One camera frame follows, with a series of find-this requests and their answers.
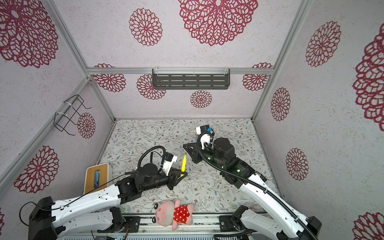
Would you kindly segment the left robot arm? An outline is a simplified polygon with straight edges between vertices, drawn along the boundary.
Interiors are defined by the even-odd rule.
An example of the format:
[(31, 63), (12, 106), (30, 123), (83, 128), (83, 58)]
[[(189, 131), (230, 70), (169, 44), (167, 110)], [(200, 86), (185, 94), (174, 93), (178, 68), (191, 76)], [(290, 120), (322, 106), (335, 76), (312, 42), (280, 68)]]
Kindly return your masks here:
[(43, 198), (29, 216), (28, 239), (56, 240), (71, 233), (90, 231), (119, 232), (127, 226), (121, 205), (139, 199), (147, 190), (162, 186), (172, 190), (187, 175), (176, 168), (166, 174), (159, 172), (154, 164), (146, 164), (99, 191), (67, 200)]

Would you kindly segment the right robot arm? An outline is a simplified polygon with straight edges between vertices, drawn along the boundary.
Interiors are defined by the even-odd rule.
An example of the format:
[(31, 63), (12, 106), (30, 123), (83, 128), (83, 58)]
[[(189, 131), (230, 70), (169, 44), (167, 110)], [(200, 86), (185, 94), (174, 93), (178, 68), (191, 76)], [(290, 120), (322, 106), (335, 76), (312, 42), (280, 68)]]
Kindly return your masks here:
[(252, 197), (269, 214), (265, 217), (241, 206), (232, 215), (237, 228), (255, 231), (271, 240), (318, 239), (322, 223), (316, 217), (301, 214), (277, 195), (264, 176), (236, 156), (229, 139), (215, 139), (214, 132), (205, 132), (183, 148), (194, 163), (205, 162), (218, 170), (229, 184)]

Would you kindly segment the yellow highlighter pen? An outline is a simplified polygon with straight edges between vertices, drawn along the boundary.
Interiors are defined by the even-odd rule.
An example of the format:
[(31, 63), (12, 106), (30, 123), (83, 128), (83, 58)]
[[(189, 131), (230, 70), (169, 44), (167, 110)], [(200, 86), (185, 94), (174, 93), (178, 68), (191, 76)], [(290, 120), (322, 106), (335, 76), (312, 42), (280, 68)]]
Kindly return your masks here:
[(184, 155), (184, 158), (183, 158), (183, 163), (182, 163), (182, 174), (181, 174), (181, 177), (183, 177), (186, 172), (186, 166), (187, 166), (187, 155)]

